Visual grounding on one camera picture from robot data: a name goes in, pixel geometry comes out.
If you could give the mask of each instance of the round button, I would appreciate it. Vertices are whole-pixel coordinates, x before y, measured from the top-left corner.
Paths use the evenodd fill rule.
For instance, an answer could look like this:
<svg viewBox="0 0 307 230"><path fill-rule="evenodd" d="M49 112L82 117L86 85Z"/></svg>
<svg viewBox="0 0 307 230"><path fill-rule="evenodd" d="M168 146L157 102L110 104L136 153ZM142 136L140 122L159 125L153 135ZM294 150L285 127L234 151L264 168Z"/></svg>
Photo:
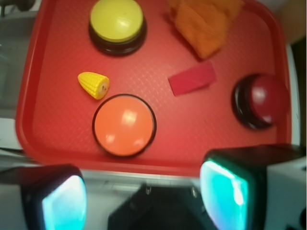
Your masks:
<svg viewBox="0 0 307 230"><path fill-rule="evenodd" d="M90 24L100 38L122 43L140 32L143 13L134 0L100 0L92 9Z"/></svg>
<svg viewBox="0 0 307 230"><path fill-rule="evenodd" d="M284 119L290 106L285 85L271 75L259 75L249 90L249 104L255 116L268 124Z"/></svg>
<svg viewBox="0 0 307 230"><path fill-rule="evenodd" d="M104 101L93 119L97 142L109 153L131 156L142 152L155 136L152 109L141 98L121 94Z"/></svg>

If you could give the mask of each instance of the toy corn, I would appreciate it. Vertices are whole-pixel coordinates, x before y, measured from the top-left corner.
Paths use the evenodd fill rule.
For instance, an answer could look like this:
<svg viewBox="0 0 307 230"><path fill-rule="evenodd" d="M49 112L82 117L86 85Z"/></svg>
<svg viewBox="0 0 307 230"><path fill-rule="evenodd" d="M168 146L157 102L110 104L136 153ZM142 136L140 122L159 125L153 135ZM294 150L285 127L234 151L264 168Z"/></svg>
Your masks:
<svg viewBox="0 0 307 230"><path fill-rule="evenodd" d="M110 85L110 80L106 76L98 73L83 72L78 75L78 81L92 97L99 100L103 98Z"/></svg>

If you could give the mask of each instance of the red block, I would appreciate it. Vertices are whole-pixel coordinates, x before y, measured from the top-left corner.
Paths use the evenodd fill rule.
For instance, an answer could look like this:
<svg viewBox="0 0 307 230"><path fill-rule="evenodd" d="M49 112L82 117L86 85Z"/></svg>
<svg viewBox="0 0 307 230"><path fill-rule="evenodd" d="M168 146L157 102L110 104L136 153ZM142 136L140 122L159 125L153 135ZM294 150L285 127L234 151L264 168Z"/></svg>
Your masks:
<svg viewBox="0 0 307 230"><path fill-rule="evenodd" d="M168 79L175 96L192 92L216 81L216 74L211 61L204 61L186 71Z"/></svg>

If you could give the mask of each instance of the orange towel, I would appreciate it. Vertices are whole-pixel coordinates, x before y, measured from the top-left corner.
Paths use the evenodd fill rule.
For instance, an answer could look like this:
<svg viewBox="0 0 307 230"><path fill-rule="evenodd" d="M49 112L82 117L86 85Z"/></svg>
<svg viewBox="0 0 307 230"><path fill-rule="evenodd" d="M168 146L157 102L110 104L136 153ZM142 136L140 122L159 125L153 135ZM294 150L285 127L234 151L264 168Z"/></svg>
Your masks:
<svg viewBox="0 0 307 230"><path fill-rule="evenodd" d="M223 47L244 4L242 0L168 0L168 3L175 27L202 59Z"/></svg>

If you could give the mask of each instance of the red tray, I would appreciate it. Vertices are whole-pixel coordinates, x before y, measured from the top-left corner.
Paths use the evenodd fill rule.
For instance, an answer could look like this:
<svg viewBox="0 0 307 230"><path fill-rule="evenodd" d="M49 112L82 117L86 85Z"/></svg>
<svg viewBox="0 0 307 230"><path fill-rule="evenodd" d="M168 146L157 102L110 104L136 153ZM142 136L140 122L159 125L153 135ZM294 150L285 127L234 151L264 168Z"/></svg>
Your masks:
<svg viewBox="0 0 307 230"><path fill-rule="evenodd" d="M92 45L88 23L95 2L42 2L16 118L19 141L34 160L43 164L69 162L84 169L198 176L210 149L290 143L290 113L278 126L253 131L243 127L231 110L231 91L248 74L275 74L289 89L281 30L260 3L246 1L226 46L211 58L217 82L174 97L168 78L200 60L169 21L167 1L137 1L146 17L148 34L140 50L126 57L104 55ZM157 132L144 153L115 158L98 146L92 119L102 101L91 98L79 85L77 76L84 71L110 78L106 98L130 93L152 107Z"/></svg>

